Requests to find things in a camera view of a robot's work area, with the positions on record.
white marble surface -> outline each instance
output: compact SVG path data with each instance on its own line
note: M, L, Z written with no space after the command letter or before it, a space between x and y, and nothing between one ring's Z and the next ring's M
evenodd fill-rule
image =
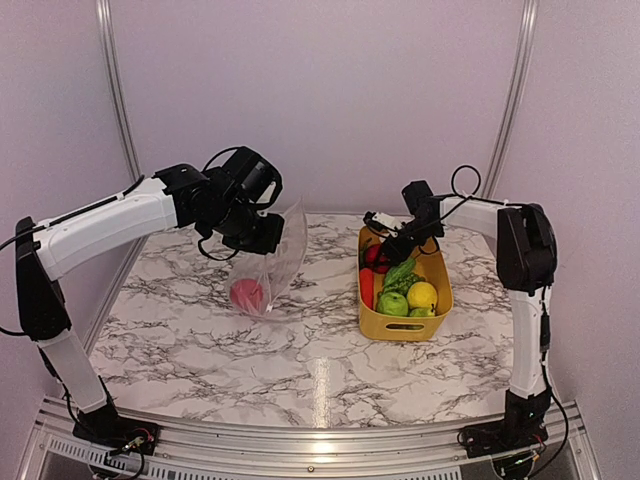
M304 265L269 320L231 308L223 286L231 262L202 257L194 231L151 237L91 357L116 404L205 421L319 428L503 410L511 314L481 236L449 229L440 242L455 306L435 337L375 342L358 328L360 217L308 220Z

plastic bag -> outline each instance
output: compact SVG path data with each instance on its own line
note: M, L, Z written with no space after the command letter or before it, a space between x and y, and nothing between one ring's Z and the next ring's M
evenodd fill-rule
M296 278L307 252L307 217L302 199L282 217L284 229L276 252L238 259L227 279L232 305L254 317L266 317L271 312L276 299Z

basket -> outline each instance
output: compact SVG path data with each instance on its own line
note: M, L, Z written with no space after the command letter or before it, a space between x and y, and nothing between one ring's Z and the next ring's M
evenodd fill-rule
M358 236L358 251L364 247L380 243L374 235L364 227ZM436 250L432 238L422 247L426 252ZM438 291L438 305L435 317L393 317L371 310L362 301L360 294L360 279L358 275L358 300L360 303L360 330L365 337L372 340L389 340L395 342L424 342L436 333L447 314L453 307L453 292L447 267L440 251L424 255L416 248L411 254L416 259L414 272L424 277ZM374 278L374 309L378 302L378 292L382 290L384 274L375 274Z

vent grille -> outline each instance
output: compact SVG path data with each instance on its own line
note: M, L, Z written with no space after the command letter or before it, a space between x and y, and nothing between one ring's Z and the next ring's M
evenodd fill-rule
M118 460L116 458L106 457L106 449L101 449L95 445L85 445L70 439L62 439L52 437L49 442L49 451L61 455L66 458L77 460L78 462L87 463L96 467L109 467L113 470L125 472L129 463ZM276 480L272 476L260 475L233 475L220 474L211 471L204 471L197 468L188 468L183 466L168 466L167 460L163 459L163 463L155 462L154 457L145 457L147 467L144 472L144 478L149 480ZM132 468L138 465L137 460L132 459ZM431 470L425 472L417 472L411 475L381 475L358 477L361 480L462 480L462 474L459 467L444 468L439 470Z

carrot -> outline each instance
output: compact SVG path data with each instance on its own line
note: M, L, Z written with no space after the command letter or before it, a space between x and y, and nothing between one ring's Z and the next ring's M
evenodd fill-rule
M360 270L360 297L364 304L373 310L373 270L363 268Z

